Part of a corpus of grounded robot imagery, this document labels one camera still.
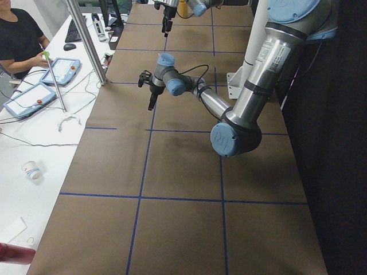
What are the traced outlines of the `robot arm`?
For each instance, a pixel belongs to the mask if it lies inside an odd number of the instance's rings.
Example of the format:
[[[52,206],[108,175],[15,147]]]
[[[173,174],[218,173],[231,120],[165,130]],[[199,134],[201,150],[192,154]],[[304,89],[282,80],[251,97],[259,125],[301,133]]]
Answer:
[[[138,84],[150,87],[150,109],[163,91],[195,95],[218,120],[210,141],[219,155],[252,151],[261,142],[257,118],[294,51],[333,38],[338,13],[338,1],[259,1],[243,65],[227,78],[229,86],[237,82],[240,94],[235,105],[214,93],[203,77],[179,73],[168,53],[160,54],[155,71],[140,74]]]
[[[184,1],[188,4],[188,7],[192,10],[193,14],[197,17],[202,16],[211,7],[220,7],[224,1]],[[179,0],[168,0],[168,1],[154,1],[154,8],[159,10],[163,6],[163,20],[162,20],[162,33],[164,37],[168,37],[171,31],[173,22],[172,19],[175,18]]]

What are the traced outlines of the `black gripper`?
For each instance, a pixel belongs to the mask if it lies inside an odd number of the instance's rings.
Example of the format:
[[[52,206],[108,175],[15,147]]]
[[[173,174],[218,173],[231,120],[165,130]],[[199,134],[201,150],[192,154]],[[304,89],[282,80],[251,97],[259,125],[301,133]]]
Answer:
[[[168,37],[173,25],[172,19],[175,17],[177,12],[177,7],[168,4],[164,4],[163,6],[162,33],[164,34],[164,37]]]
[[[154,74],[151,77],[151,85],[150,85],[150,100],[148,110],[152,111],[157,102],[157,96],[161,95],[165,89],[165,83],[158,79]]]

